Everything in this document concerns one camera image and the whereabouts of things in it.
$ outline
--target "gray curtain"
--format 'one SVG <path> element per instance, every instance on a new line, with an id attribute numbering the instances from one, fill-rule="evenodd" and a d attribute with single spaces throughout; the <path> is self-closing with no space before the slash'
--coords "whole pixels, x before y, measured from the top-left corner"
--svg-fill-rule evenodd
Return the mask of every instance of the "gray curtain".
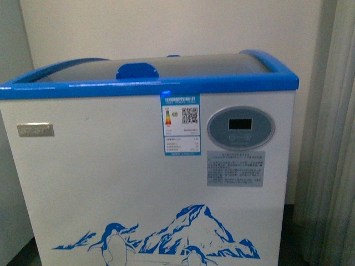
<path id="1" fill-rule="evenodd" d="M 311 266 L 355 265 L 354 77 L 355 0 L 338 0 L 321 98 L 307 107 L 317 122 L 304 132 L 295 200 Z"/>

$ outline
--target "energy label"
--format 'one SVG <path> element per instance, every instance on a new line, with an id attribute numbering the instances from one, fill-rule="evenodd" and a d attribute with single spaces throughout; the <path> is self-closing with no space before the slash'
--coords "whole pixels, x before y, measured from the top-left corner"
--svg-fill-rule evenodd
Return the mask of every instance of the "energy label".
<path id="1" fill-rule="evenodd" d="M 201 155 L 200 95 L 162 95 L 165 155 Z"/>

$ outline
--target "blue penguin decal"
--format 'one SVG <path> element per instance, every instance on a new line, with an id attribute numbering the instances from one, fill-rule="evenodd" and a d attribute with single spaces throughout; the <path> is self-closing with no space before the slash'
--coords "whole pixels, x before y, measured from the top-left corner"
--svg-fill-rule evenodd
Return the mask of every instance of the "blue penguin decal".
<path id="1" fill-rule="evenodd" d="M 106 230 L 103 233 L 101 240 L 92 244 L 88 248 L 88 251 L 94 248 L 100 248 L 106 266 L 126 266 L 127 250 L 135 253 L 135 249 L 131 244 L 124 240 L 121 234 L 132 232 L 137 226 L 127 229 L 119 223 L 109 224 L 106 226 Z"/>
<path id="2" fill-rule="evenodd" d="M 207 263 L 213 263 L 215 265 L 218 265 L 215 261 L 211 259 L 207 259 L 204 253 L 196 246 L 190 245 L 187 248 L 185 248 L 187 252 L 189 253 L 185 259 L 182 260 L 182 264 L 187 262 L 188 266 L 200 266 L 200 265 L 205 265 L 207 266 Z"/>

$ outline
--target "display screen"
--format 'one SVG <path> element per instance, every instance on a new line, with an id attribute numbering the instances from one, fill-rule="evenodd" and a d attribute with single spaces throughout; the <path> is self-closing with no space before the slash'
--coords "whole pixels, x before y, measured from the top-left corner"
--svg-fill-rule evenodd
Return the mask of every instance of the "display screen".
<path id="1" fill-rule="evenodd" d="M 249 129 L 251 130 L 252 119 L 230 119 L 229 120 L 229 129 Z"/>

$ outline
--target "metal brand nameplate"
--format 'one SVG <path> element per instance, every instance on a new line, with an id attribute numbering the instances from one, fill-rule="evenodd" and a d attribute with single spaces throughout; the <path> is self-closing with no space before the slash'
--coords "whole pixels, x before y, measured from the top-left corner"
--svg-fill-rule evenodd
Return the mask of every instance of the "metal brand nameplate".
<path id="1" fill-rule="evenodd" d="M 20 137 L 53 137 L 53 125 L 51 123 L 24 123 L 17 124 Z"/>

